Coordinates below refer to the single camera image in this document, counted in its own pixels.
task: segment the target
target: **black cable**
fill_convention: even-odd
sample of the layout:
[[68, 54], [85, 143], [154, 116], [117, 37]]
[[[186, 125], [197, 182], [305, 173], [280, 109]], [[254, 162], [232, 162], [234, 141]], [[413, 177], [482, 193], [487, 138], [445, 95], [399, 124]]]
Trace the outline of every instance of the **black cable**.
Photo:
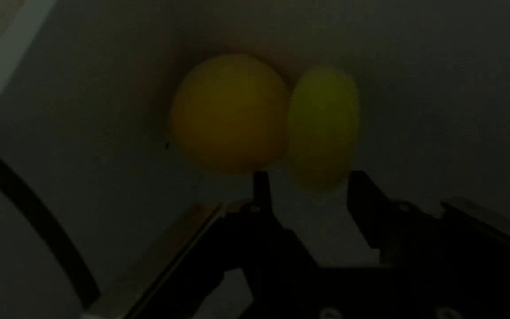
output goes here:
[[22, 177], [0, 159], [0, 191], [22, 210], [36, 232], [52, 249], [64, 272], [71, 279], [84, 306], [89, 306], [98, 295], [98, 283], [87, 267], [84, 256], [61, 226], [57, 217], [43, 200], [29, 187]]

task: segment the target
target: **gray background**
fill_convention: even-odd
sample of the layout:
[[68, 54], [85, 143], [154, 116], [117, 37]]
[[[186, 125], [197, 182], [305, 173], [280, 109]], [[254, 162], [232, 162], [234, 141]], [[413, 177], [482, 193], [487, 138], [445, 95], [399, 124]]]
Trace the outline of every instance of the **gray background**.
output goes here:
[[[0, 95], [0, 155], [50, 205], [101, 288], [197, 198], [250, 194], [248, 177], [199, 171], [161, 147], [174, 85], [222, 51], [254, 53], [291, 81], [314, 63], [347, 69], [363, 93], [356, 168], [434, 212], [464, 194], [510, 217], [509, 0], [64, 0]], [[271, 182], [280, 219], [323, 264], [374, 260], [344, 187], [307, 193], [282, 162]], [[225, 285], [199, 317], [232, 317], [248, 301], [241, 274]], [[0, 317], [80, 311], [0, 196]]]

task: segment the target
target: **pale yellow ball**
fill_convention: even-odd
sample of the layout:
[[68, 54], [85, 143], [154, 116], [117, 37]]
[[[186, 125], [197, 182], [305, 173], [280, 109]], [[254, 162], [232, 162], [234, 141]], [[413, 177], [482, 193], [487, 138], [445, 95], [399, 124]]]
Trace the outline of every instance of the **pale yellow ball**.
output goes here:
[[220, 54], [179, 85], [170, 131], [200, 168], [255, 171], [287, 148], [289, 90], [284, 77], [250, 54]]
[[355, 77], [312, 67], [296, 83], [289, 113], [289, 164], [307, 187], [324, 191], [346, 180], [360, 131]]

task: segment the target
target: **yellow ball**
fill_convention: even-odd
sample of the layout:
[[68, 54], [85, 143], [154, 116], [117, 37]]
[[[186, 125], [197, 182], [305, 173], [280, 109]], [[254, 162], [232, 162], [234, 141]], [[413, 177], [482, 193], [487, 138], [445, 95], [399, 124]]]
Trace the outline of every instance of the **yellow ball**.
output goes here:
[[199, 166], [255, 171], [287, 148], [289, 90], [250, 54], [220, 54], [197, 65], [176, 92], [170, 131]]
[[351, 170], [360, 129], [356, 81], [333, 67], [308, 69], [289, 113], [289, 164], [310, 189], [339, 186]]

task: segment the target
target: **yellow sphere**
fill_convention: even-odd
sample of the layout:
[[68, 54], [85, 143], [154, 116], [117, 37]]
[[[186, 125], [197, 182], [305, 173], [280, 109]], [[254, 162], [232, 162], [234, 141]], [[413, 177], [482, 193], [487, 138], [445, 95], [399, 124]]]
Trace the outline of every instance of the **yellow sphere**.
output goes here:
[[289, 164], [310, 189], [339, 186], [351, 170], [360, 129], [356, 81], [333, 67], [308, 69], [289, 111]]
[[199, 166], [255, 171], [287, 148], [289, 90], [250, 54], [220, 54], [197, 65], [176, 92], [170, 131]]

